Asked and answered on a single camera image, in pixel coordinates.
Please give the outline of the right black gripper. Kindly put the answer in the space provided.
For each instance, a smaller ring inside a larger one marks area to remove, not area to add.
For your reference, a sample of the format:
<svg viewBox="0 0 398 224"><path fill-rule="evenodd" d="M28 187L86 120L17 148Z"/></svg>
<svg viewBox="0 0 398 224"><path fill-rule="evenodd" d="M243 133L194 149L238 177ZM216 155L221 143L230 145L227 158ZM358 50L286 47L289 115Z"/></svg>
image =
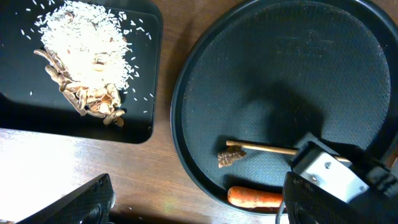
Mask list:
<svg viewBox="0 0 398 224"><path fill-rule="evenodd" d="M292 170L305 170L322 152L339 156L332 148L312 133L307 133L294 146L296 154L289 161Z"/></svg>

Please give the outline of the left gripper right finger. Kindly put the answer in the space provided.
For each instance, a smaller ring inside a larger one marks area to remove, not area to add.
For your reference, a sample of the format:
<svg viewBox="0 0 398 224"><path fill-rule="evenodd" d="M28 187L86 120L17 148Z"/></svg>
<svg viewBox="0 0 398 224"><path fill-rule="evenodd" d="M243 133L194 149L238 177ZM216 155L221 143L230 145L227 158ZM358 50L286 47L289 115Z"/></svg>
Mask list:
<svg viewBox="0 0 398 224"><path fill-rule="evenodd" d="M397 178L384 177L348 203L294 172L283 198L290 223L397 223Z"/></svg>

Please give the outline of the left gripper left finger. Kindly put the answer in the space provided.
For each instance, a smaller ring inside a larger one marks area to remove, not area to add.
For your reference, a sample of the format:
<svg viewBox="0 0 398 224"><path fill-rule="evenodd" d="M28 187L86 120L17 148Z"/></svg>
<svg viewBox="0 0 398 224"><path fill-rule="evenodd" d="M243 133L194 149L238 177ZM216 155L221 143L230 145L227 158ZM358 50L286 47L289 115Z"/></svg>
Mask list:
<svg viewBox="0 0 398 224"><path fill-rule="evenodd" d="M108 224L114 190L101 174L18 224Z"/></svg>

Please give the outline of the orange carrot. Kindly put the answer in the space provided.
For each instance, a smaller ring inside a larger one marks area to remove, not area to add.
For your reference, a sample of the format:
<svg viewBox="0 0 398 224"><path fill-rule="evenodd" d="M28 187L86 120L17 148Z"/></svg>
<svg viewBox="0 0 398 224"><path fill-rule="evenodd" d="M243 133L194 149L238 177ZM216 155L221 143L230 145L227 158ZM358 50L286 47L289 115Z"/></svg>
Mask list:
<svg viewBox="0 0 398 224"><path fill-rule="evenodd" d="M277 208L283 197L281 194L234 186L228 190L228 202L241 208Z"/></svg>

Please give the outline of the wooden chopstick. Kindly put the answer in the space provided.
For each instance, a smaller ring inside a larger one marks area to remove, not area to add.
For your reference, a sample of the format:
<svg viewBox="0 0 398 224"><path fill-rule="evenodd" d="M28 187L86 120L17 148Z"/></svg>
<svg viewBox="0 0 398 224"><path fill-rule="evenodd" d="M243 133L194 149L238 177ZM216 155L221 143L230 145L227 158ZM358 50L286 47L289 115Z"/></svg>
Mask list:
<svg viewBox="0 0 398 224"><path fill-rule="evenodd" d="M237 141L226 141L226 146L227 146L227 148L230 146L238 146L242 150L250 149L250 150L255 150L255 151L272 152L272 153L285 154L285 155L291 155L291 156L296 155L296 153L298 152L298 150L295 150L295 149L286 149L286 148L274 147L274 146L264 146L264 145L251 144L251 143L245 143L245 142L237 142Z"/></svg>

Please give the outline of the brown walnut piece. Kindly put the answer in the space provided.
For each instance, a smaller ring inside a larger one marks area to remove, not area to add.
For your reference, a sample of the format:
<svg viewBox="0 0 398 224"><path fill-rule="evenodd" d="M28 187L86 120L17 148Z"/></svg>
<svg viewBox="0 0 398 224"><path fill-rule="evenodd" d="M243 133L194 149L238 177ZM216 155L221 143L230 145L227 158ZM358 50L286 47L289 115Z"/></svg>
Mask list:
<svg viewBox="0 0 398 224"><path fill-rule="evenodd" d="M230 146L225 151L218 153L218 167L222 168L231 166L235 161L244 158L245 155L246 152L240 147Z"/></svg>

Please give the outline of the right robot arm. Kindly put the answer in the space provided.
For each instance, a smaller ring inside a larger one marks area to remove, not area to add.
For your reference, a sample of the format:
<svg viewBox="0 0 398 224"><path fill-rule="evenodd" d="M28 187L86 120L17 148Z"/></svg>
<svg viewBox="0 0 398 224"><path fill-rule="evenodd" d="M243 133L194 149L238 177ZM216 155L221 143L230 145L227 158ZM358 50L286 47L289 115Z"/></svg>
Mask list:
<svg viewBox="0 0 398 224"><path fill-rule="evenodd" d="M343 202L371 189L386 197L397 195L397 177L358 146L307 133L295 148L292 171Z"/></svg>

